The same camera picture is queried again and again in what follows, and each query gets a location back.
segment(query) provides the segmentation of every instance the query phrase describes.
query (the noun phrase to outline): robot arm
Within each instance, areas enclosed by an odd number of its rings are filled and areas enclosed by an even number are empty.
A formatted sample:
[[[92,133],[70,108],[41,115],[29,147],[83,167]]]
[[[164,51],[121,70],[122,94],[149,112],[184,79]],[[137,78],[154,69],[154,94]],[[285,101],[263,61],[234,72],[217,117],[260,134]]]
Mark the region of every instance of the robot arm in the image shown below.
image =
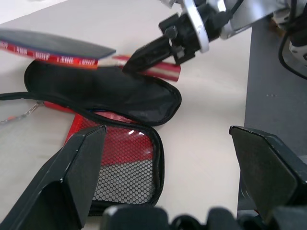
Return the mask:
[[[161,0],[168,7],[181,5],[180,16],[174,14],[159,23],[163,35],[139,48],[123,71],[148,69],[173,56],[176,64],[195,57],[195,52],[209,51],[215,39],[228,39],[257,20],[274,14],[282,27],[289,20],[291,0]],[[297,0],[295,16],[302,14],[307,0]]]

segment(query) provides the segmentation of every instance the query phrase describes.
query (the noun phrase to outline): gray surface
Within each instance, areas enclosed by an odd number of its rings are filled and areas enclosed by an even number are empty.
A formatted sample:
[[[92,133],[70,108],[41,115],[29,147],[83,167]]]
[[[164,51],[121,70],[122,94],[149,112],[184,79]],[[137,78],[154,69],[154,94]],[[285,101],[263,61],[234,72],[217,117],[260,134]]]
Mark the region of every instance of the gray surface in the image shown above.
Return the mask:
[[[307,151],[307,80],[281,66],[280,40],[267,20],[253,26],[244,125],[277,135],[301,157]]]

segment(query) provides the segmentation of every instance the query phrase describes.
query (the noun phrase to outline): red mesh pouch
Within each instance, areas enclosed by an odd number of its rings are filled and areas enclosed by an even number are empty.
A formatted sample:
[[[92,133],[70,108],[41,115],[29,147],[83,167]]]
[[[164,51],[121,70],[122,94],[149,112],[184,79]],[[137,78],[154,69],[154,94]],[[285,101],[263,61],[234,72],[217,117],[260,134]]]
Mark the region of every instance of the red mesh pouch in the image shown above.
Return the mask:
[[[161,143],[146,128],[135,129],[135,122],[125,117],[110,112],[98,114],[126,124],[122,127],[107,125],[90,215],[100,215],[114,204],[154,205],[164,180],[164,158],[160,151],[163,148],[157,148]],[[76,115],[66,141],[81,129],[97,125]]]

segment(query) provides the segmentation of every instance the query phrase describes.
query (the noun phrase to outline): table tennis paddle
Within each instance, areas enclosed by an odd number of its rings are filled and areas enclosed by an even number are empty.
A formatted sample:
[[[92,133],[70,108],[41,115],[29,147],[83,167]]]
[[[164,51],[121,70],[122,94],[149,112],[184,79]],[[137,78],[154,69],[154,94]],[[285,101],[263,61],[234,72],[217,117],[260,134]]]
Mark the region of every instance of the table tennis paddle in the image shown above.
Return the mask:
[[[116,50],[62,36],[33,31],[0,28],[0,49],[55,65],[96,69],[104,66],[123,67],[129,56],[115,55]],[[181,68],[159,63],[142,72],[170,81],[178,81]]]

